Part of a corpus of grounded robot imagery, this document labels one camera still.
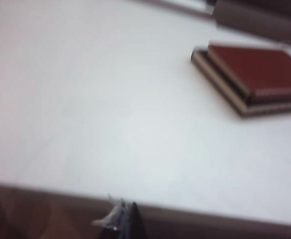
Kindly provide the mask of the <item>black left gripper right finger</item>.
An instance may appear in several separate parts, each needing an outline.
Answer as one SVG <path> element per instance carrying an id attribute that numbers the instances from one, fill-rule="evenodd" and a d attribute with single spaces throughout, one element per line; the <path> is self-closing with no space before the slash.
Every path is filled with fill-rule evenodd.
<path id="1" fill-rule="evenodd" d="M 146 239 L 147 232 L 143 224 L 143 220 L 138 210 L 137 204 L 132 203 L 131 210 L 129 212 L 129 229 L 128 229 L 129 239 Z"/>

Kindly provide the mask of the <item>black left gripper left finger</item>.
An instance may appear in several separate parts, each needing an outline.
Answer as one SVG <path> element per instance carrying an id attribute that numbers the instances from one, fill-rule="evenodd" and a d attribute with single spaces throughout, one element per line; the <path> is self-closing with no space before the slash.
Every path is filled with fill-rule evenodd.
<path id="1" fill-rule="evenodd" d="M 111 232 L 118 233 L 117 239 L 129 238 L 129 209 L 123 198 L 116 199 L 110 194 L 108 201 L 112 204 L 110 212 L 102 219 L 93 220 L 92 225 L 101 227 Z"/>

